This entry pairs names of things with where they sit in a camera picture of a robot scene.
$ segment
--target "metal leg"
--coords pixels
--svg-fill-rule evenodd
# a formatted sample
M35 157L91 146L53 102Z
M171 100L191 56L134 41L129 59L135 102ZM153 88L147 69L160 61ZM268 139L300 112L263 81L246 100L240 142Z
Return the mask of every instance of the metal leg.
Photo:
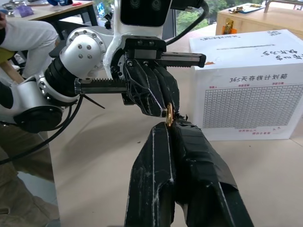
M62 30L61 30L60 26L58 25L58 23L57 23L57 22L53 22L53 23L51 23L51 24L52 24L53 27L56 29L56 31L57 31L57 33L58 33L58 36L59 36L60 40L64 40L64 36L63 36L63 34L62 34Z
M86 9L89 14L89 19L90 19L91 25L98 26L98 21L97 21L96 14L94 11L94 6L93 5L87 6Z
M81 18L84 24L89 22L89 14L87 12L81 13Z

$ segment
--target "tree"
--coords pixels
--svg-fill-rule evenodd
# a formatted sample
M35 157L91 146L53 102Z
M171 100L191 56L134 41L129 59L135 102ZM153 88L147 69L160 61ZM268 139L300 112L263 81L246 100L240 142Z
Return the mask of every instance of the tree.
M180 34L185 28L187 28L191 23L193 23L201 13L199 11L196 12L186 12L182 11L179 13L177 17L177 34ZM208 26L207 20L203 20L196 27L192 29L192 31L197 30L199 28L203 28Z

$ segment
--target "screw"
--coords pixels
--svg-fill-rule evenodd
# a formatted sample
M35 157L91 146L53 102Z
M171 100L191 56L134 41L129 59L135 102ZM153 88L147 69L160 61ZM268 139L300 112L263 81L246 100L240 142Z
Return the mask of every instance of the screw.
M111 70L112 72L117 72L117 69L114 66L112 66Z
M133 62L132 62L131 60L128 60L128 61L127 61L127 65L128 65L128 66L132 66L132 65L133 65Z

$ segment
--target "table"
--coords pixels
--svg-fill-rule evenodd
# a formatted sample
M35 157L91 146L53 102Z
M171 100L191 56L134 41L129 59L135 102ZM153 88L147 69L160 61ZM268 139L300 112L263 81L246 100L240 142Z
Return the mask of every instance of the table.
M92 26L98 26L98 21L95 15L93 2L92 1L73 1L74 3L80 2L82 5L78 6L33 6L32 9L34 11L33 15L28 17L21 17L20 15L16 15L16 17L8 17L7 20L40 20L51 23L57 29L56 22L67 18L72 17L78 14L88 13L89 19L91 21ZM64 39L63 35L60 31L58 31L60 39Z
M168 51L189 51L191 32ZM191 69L169 68L178 81L180 111L189 113ZM51 144L62 227L122 226L130 172L156 123L121 95L91 95L71 125ZM229 165L255 227L302 226L303 123L291 140L211 141ZM185 227L176 206L172 227Z

